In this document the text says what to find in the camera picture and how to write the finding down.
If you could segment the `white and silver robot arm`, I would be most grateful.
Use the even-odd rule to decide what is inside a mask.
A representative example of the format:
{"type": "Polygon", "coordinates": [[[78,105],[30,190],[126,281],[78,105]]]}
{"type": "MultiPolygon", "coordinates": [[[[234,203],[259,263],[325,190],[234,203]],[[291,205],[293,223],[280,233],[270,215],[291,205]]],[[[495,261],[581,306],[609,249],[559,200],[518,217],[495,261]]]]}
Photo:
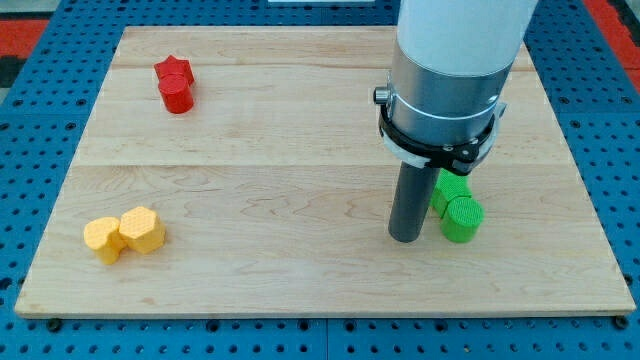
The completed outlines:
{"type": "Polygon", "coordinates": [[[391,121],[428,145],[457,145],[489,124],[537,0],[403,0],[391,121]]]}

